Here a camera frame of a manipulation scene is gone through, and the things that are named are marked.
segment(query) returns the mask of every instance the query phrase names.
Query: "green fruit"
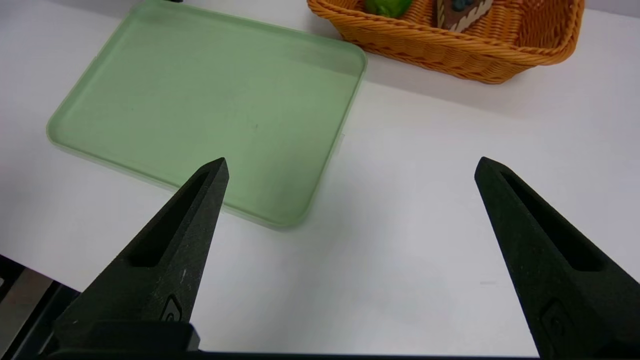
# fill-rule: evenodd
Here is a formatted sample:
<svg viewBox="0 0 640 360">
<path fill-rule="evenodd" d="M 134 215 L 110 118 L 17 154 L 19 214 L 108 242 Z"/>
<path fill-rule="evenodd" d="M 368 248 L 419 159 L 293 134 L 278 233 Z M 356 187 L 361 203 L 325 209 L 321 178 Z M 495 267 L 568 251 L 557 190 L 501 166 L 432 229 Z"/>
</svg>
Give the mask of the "green fruit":
<svg viewBox="0 0 640 360">
<path fill-rule="evenodd" d="M 398 18 L 402 16 L 413 0 L 365 0 L 364 7 L 368 13 Z"/>
</svg>

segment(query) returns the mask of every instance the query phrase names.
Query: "orange wicker basket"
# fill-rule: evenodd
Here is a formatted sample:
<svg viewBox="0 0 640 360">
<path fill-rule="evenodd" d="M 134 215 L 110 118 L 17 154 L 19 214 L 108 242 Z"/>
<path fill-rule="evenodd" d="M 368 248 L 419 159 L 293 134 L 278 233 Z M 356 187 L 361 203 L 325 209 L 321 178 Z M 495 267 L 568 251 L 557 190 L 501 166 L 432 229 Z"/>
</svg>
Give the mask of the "orange wicker basket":
<svg viewBox="0 0 640 360">
<path fill-rule="evenodd" d="M 432 0 L 413 0 L 400 19 L 363 12 L 364 0 L 307 0 L 348 42 L 371 53 L 463 79 L 499 84 L 575 50 L 584 0 L 493 0 L 464 33 L 431 26 Z"/>
</svg>

